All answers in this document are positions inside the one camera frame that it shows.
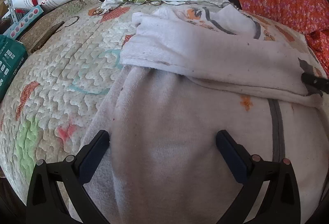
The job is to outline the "pale pink printed shirt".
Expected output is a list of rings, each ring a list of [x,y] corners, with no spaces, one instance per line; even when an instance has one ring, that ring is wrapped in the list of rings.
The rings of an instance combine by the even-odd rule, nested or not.
[[[225,7],[187,17],[185,7],[132,16],[122,70],[82,141],[110,134],[85,189],[110,223],[215,223],[241,185],[216,148],[226,130],[250,154],[287,158],[301,221],[328,178],[328,95],[306,48],[256,38],[255,22]]]

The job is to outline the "red floral crumpled cloth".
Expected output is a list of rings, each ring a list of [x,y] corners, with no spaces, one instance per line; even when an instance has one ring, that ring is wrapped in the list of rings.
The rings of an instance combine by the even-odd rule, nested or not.
[[[315,53],[322,68],[329,72],[329,30],[315,31],[305,35],[308,46]]]

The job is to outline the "light blue paint set box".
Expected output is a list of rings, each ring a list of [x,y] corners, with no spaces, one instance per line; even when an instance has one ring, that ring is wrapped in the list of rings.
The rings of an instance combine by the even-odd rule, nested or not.
[[[40,5],[36,5],[26,13],[17,23],[13,23],[5,32],[4,36],[17,40],[17,38],[43,13]]]

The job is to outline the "teal packaging box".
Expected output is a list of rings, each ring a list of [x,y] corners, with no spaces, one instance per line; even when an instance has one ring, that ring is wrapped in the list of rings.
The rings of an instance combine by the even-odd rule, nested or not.
[[[0,35],[0,101],[3,100],[13,78],[28,57],[27,51],[21,42]]]

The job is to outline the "quilted heart pattern bedspread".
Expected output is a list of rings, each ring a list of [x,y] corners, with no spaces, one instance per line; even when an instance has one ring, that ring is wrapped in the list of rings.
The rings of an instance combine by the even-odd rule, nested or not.
[[[135,12],[151,5],[127,5],[94,16],[96,0],[74,0],[42,17],[24,36],[35,38],[55,28],[37,52],[30,53],[1,103],[1,167],[16,195],[27,200],[36,160],[63,160],[77,153],[104,97],[118,77],[119,55],[134,34]]]

